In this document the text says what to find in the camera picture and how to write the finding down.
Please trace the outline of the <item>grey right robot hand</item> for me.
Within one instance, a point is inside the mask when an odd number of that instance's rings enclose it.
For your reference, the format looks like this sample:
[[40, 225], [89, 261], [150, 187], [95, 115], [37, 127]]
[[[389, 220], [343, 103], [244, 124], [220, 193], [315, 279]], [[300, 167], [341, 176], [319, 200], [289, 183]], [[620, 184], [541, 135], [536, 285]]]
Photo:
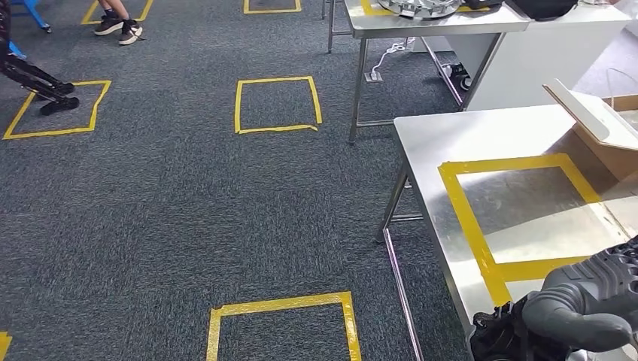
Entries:
[[637, 334], [637, 239], [549, 272], [522, 311], [533, 333], [575, 349], [607, 352]]

